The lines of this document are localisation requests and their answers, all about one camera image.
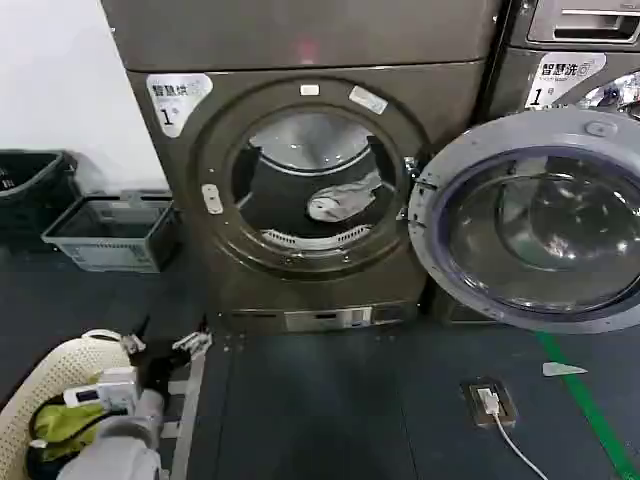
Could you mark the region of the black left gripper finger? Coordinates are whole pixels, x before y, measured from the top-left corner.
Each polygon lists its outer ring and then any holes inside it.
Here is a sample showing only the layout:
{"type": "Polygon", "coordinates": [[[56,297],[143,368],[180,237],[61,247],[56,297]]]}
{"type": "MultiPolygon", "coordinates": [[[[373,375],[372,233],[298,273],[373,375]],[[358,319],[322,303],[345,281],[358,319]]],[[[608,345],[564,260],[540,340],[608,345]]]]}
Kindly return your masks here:
{"type": "Polygon", "coordinates": [[[172,344],[175,352],[185,352],[189,356],[205,355],[213,344],[213,334],[209,327],[207,315],[202,316],[195,331],[172,344]]]}
{"type": "Polygon", "coordinates": [[[146,349],[147,345],[144,341],[144,335],[150,320],[150,316],[146,315],[138,326],[136,326],[130,333],[121,337],[120,345],[128,355],[135,355],[146,349]]]}

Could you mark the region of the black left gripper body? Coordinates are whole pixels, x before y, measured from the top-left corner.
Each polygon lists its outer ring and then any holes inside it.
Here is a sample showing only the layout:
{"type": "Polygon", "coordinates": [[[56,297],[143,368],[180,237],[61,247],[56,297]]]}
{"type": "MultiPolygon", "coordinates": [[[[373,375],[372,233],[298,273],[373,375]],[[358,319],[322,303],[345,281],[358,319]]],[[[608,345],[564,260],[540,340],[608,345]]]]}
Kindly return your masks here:
{"type": "Polygon", "coordinates": [[[168,396],[168,384],[174,371],[191,363],[190,352],[174,349],[173,344],[172,340],[150,342],[143,351],[133,355],[133,365],[138,370],[143,390],[168,396]]]}

